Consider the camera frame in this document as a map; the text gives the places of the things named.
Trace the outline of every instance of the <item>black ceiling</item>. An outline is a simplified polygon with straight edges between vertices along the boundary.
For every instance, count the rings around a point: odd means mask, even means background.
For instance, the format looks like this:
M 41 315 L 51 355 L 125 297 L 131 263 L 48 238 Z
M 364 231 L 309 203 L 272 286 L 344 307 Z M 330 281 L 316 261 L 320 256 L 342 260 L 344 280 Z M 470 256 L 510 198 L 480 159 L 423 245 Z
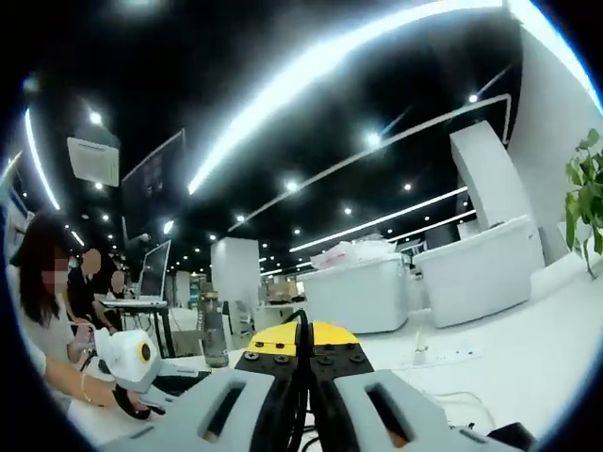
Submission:
M 135 14 L 114 2 L 111 9 L 79 16 L 47 46 L 32 73 L 40 87 L 30 94 L 36 139 L 68 221 L 87 243 L 103 250 L 115 243 L 122 250 L 123 211 L 118 188 L 98 191 L 73 176 L 66 138 L 88 120 L 86 103 L 102 113 L 107 129 L 121 141 L 122 177 L 182 128 L 194 170 L 224 125 L 284 62 L 320 37 L 392 9 L 391 2 L 374 0 L 348 1 L 346 6 L 283 3 L 178 2 L 177 7 Z M 285 180 L 302 182 L 362 151 L 367 132 L 383 130 L 405 111 L 386 137 L 465 105 L 470 93 L 504 70 L 481 98 L 510 93 L 513 126 L 521 46 L 518 24 L 504 10 L 429 18 L 366 44 L 270 117 L 202 189 L 174 206 L 171 264 L 207 268 L 209 235 L 225 236 L 236 214 L 250 214 L 283 193 Z M 290 255 L 293 246 L 461 186 L 448 135 L 482 120 L 501 135 L 504 106 L 481 108 L 398 141 L 277 203 L 229 235 L 268 243 L 261 254 L 275 260 L 268 260 L 265 270 L 276 268 L 277 262 L 293 267 L 299 257 L 334 242 Z M 21 130 L 18 139 L 26 149 Z M 25 156 L 18 189 L 28 193 L 25 203 L 37 210 L 49 202 Z M 188 182 L 183 175 L 182 184 Z M 410 192 L 402 188 L 406 183 L 413 186 Z M 352 209 L 349 216 L 343 213 L 346 206 Z M 101 220 L 103 213 L 110 221 Z M 459 203 L 450 199 L 346 238 L 402 234 L 459 213 Z M 164 239 L 160 225 L 149 224 L 154 242 Z M 292 233 L 295 228 L 301 229 L 299 236 Z M 114 238 L 107 239 L 108 234 Z M 197 247 L 201 252 L 194 252 Z

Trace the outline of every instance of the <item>black screw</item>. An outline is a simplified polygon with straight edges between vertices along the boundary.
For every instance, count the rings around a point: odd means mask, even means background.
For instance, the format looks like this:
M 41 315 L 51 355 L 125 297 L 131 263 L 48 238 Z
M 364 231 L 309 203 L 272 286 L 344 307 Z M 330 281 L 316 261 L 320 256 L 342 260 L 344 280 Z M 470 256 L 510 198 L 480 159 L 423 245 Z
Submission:
M 260 359 L 259 353 L 255 353 L 254 351 L 246 351 L 243 356 L 247 361 L 257 361 Z
M 363 355 L 362 353 L 356 353 L 355 355 L 350 355 L 350 361 L 353 361 L 355 363 L 363 363 L 365 360 L 365 355 Z
M 317 363 L 322 364 L 322 365 L 329 365 L 329 364 L 333 364 L 333 360 L 331 358 L 329 358 L 328 356 L 319 356 L 317 358 Z

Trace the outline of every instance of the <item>office room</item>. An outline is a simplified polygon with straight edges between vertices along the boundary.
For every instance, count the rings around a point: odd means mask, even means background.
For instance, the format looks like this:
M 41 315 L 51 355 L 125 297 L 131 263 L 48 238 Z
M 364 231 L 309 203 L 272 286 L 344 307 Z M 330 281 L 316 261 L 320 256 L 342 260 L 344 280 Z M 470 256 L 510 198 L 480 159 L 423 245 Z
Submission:
M 603 108 L 564 11 L 231 4 L 81 7 L 20 80 L 3 305 L 45 444 L 567 450 Z

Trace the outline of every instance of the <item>white storage box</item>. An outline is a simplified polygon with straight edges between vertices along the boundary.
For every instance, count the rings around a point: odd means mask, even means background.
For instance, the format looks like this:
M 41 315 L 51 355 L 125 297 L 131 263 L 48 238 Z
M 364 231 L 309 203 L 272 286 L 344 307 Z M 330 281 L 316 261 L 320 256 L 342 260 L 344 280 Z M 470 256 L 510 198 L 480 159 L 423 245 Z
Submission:
M 408 318 L 406 269 L 398 253 L 301 275 L 311 320 L 352 333 L 393 331 Z

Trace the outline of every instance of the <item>keyboard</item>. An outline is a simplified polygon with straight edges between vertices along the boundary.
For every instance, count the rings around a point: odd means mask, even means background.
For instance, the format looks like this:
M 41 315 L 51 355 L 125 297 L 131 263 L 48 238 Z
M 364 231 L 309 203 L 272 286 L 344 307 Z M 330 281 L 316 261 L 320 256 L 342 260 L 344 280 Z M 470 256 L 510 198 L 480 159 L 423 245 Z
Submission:
M 101 301 L 107 308 L 165 308 L 167 301 L 148 299 L 105 299 Z

